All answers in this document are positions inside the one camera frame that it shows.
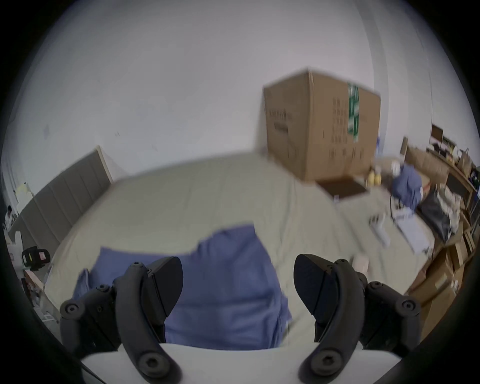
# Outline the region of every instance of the green tape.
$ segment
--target green tape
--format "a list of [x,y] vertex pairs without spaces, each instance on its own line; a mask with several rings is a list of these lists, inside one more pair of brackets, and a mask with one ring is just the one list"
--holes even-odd
[[353,136],[353,142],[359,140],[359,88],[348,83],[348,129],[347,133]]

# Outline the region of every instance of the black bag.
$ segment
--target black bag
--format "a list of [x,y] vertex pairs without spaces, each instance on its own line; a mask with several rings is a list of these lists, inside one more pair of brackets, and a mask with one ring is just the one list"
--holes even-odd
[[435,231],[438,237],[446,243],[452,234],[452,230],[450,228],[450,218],[440,206],[437,188],[430,191],[427,197],[419,204],[418,208],[423,220]]
[[30,247],[22,252],[22,260],[31,271],[38,271],[45,264],[50,263],[50,253],[46,249]]

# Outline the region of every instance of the blue clothing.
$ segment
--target blue clothing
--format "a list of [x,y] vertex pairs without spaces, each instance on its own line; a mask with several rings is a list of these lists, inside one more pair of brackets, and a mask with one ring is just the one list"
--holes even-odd
[[400,175],[392,180],[392,195],[415,211],[421,201],[421,177],[409,164],[402,165]]
[[[80,273],[73,298],[111,285],[135,261],[149,265],[166,256],[102,248],[92,270]],[[291,314],[253,225],[219,231],[178,257],[183,290],[165,321],[168,343],[224,350],[280,345]]]

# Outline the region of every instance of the white wall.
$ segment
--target white wall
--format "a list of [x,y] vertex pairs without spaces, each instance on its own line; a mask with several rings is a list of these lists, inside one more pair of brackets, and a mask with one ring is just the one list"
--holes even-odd
[[476,165],[480,165],[480,137],[472,109],[455,69],[440,42],[426,22],[408,11],[425,48],[432,80],[432,122],[461,149],[469,148]]
[[307,66],[381,93],[386,153],[398,153],[404,135],[428,142],[432,69],[401,4],[168,3],[84,1],[57,23],[7,130],[2,168],[16,183],[35,194],[95,145],[128,174],[262,147],[262,86]]
[[425,148],[432,127],[428,63],[413,24],[400,1],[370,0],[385,51],[388,125],[383,153],[399,155],[403,136]]

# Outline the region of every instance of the gray upholstered headboard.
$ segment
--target gray upholstered headboard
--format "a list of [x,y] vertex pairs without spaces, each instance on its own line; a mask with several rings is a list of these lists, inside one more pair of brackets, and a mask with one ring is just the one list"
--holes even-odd
[[24,249],[37,246],[53,257],[61,241],[108,189],[111,177],[98,147],[48,183],[20,212],[9,231],[20,231]]

